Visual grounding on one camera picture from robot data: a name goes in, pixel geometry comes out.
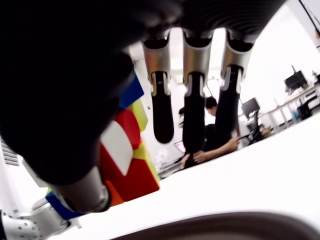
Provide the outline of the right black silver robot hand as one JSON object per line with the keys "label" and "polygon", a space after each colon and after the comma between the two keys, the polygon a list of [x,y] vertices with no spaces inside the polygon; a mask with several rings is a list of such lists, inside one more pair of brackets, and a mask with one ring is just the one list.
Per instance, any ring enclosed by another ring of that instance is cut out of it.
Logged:
{"label": "right black silver robot hand", "polygon": [[221,76],[232,131],[253,45],[282,0],[3,0],[0,3],[0,135],[71,210],[106,211],[111,194],[98,165],[100,136],[133,80],[125,49],[142,42],[152,84],[153,129],[173,138],[170,30],[182,29],[183,143],[205,139],[203,88],[216,29],[226,30]]}

